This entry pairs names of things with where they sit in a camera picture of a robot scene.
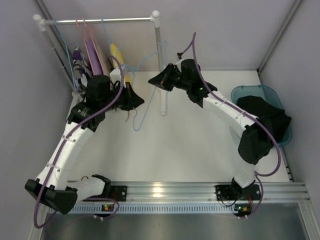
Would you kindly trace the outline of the yellow trousers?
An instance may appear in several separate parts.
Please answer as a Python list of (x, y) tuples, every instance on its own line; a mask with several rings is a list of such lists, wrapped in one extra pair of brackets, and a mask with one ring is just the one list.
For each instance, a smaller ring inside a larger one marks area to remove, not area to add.
[(123, 57), (122, 57), (122, 54), (121, 54), (121, 51), (120, 51), (120, 48), (117, 47), (114, 43), (112, 43), (112, 50), (113, 50), (113, 54), (114, 54), (114, 57), (117, 58), (118, 62), (120, 63), (120, 66), (125, 66), (125, 62), (123, 60)]

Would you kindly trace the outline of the black trousers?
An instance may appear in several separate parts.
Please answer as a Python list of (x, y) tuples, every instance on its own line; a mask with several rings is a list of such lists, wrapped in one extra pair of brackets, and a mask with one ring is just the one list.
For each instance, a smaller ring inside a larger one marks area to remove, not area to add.
[(292, 120), (284, 109), (274, 107), (262, 97), (253, 95), (240, 97), (236, 105), (258, 117), (259, 122), (269, 130), (278, 144), (283, 141)]

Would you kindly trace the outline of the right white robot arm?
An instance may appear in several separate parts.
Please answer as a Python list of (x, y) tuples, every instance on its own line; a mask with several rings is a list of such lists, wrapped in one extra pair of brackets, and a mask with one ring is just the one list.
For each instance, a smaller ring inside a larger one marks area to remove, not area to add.
[(215, 86), (206, 82), (194, 59), (168, 64), (148, 83), (167, 92), (174, 88), (184, 90), (191, 102), (213, 113), (237, 133), (240, 137), (237, 151), (242, 162), (235, 164), (237, 169), (231, 180), (230, 191), (237, 199), (248, 193), (255, 182), (256, 165), (273, 148), (266, 127), (257, 123), (259, 118), (239, 108)]

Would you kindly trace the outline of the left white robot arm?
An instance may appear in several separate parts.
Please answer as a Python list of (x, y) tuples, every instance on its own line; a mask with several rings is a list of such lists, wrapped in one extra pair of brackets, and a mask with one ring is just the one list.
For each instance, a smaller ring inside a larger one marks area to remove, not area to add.
[(86, 142), (106, 118), (107, 111), (131, 111), (145, 102), (133, 91), (131, 82), (128, 76), (123, 85), (106, 75), (95, 75), (89, 80), (83, 99), (70, 110), (61, 140), (50, 160), (35, 179), (29, 179), (25, 184), (35, 200), (67, 214), (79, 201), (111, 196), (112, 184), (107, 177), (94, 174), (75, 182), (69, 182), (68, 178)]

